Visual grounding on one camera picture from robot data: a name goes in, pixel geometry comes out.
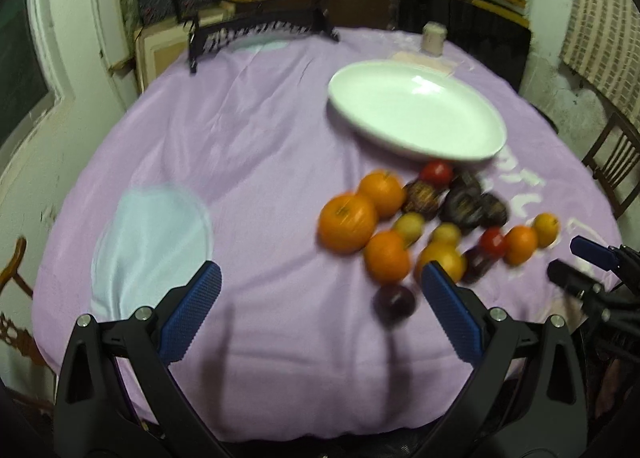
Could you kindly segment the yellow orange kumquat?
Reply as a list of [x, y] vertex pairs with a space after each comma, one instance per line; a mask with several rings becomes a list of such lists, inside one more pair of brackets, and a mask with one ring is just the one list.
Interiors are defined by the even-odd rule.
[[538, 247], [547, 248], [558, 238], [561, 222], [552, 213], [543, 212], [533, 219], [532, 229], [536, 232]]
[[458, 249], [450, 244], [433, 241], [429, 243], [418, 256], [413, 276], [420, 282], [423, 267], [428, 263], [437, 262], [454, 283], [461, 281], [466, 270], [466, 260]]

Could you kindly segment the small orange mandarin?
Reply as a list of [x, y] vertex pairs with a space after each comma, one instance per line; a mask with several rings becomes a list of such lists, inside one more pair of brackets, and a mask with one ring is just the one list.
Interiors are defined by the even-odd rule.
[[538, 236], [527, 225], [516, 225], [506, 234], [506, 253], [503, 260], [511, 267], [528, 261], [538, 248]]

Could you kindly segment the red cherry tomato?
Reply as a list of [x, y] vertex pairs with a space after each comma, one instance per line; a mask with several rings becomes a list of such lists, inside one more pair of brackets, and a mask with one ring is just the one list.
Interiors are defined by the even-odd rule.
[[430, 160], [419, 173], [419, 179], [434, 189], [447, 189], [453, 178], [454, 168], [442, 160]]
[[503, 235], [502, 230], [497, 226], [488, 227], [478, 240], [478, 248], [488, 258], [499, 260], [504, 257], [508, 250], [508, 241]]

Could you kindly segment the dark purple plum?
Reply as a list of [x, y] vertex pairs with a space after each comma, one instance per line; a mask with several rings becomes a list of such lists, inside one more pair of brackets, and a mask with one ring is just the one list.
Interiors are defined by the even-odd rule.
[[464, 259], [466, 262], [465, 271], [461, 278], [461, 282], [466, 285], [472, 285], [477, 283], [480, 278], [486, 275], [486, 273], [495, 264], [496, 260], [491, 258], [480, 247], [475, 246], [470, 248], [464, 253]]
[[416, 296], [404, 285], [385, 285], [375, 293], [373, 308], [385, 328], [394, 328], [416, 311]]

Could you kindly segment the dark purple mangosteen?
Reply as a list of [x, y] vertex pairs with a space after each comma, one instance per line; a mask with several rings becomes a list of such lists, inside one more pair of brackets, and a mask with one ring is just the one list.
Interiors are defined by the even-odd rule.
[[480, 192], [477, 189], [450, 189], [439, 209], [440, 221], [451, 223], [469, 234], [480, 226], [484, 218]]
[[503, 227], [509, 220], [508, 206], [493, 193], [480, 195], [480, 207], [483, 212], [480, 225], [483, 226], [484, 229]]

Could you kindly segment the small yellow longan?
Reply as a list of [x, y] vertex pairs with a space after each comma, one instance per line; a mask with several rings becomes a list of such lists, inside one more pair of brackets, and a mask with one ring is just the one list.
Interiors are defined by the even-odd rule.
[[462, 238], [460, 229], [449, 222], [440, 223], [431, 233], [428, 242], [446, 244], [451, 247], [458, 247]]
[[401, 237], [406, 247], [410, 247], [421, 238], [424, 226], [425, 219], [420, 213], [406, 212], [394, 222], [392, 230]]

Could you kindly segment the dark brown mangosteen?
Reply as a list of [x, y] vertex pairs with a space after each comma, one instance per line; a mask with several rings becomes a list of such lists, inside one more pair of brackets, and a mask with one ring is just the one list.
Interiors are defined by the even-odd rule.
[[442, 192], [422, 180], [413, 180], [404, 187], [405, 200], [402, 203], [403, 213], [414, 212], [422, 215], [425, 220], [431, 220], [438, 214], [440, 195]]

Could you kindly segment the large orange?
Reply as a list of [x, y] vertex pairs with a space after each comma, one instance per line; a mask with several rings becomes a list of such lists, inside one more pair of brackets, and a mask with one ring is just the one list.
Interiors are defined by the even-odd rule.
[[378, 213], [372, 201], [360, 194], [346, 193], [324, 205], [318, 218], [317, 235], [324, 248], [349, 255], [363, 249], [377, 226]]

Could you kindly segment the dark wooden chair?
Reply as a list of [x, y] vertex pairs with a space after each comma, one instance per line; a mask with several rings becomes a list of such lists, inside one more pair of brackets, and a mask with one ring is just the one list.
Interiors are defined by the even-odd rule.
[[21, 274], [26, 249], [19, 236], [12, 256], [1, 261], [1, 380], [18, 404], [52, 412], [55, 373], [32, 330], [34, 287]]

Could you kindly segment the white oval plate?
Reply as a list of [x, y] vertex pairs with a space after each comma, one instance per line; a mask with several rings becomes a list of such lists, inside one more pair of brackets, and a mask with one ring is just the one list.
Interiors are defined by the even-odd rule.
[[485, 96], [419, 65], [349, 64], [332, 76], [328, 99], [374, 144], [414, 160], [481, 163], [506, 145], [506, 124]]

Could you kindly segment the purple printed tablecloth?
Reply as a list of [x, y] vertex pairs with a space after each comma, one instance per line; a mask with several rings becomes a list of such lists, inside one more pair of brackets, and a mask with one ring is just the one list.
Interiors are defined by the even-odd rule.
[[346, 29], [177, 62], [112, 129], [64, 200], [39, 267], [32, 325], [60, 368], [76, 319], [124, 319], [216, 262], [221, 294], [171, 372], [218, 438], [287, 441], [424, 426], [470, 367], [431, 308], [381, 326], [358, 256], [316, 240], [333, 196], [376, 169], [419, 166], [329, 107], [342, 67], [418, 51], [416, 35]]

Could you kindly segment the pale drink can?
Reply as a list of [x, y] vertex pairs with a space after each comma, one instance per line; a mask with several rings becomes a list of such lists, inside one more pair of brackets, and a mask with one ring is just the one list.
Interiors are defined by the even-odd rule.
[[437, 22], [428, 22], [422, 29], [421, 51], [432, 56], [442, 56], [446, 41], [447, 29]]

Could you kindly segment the window with white frame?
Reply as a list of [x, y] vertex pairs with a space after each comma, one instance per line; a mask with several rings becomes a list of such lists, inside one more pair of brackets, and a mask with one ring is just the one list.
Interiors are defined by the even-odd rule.
[[1, 163], [56, 107], [75, 100], [51, 0], [1, 0]]

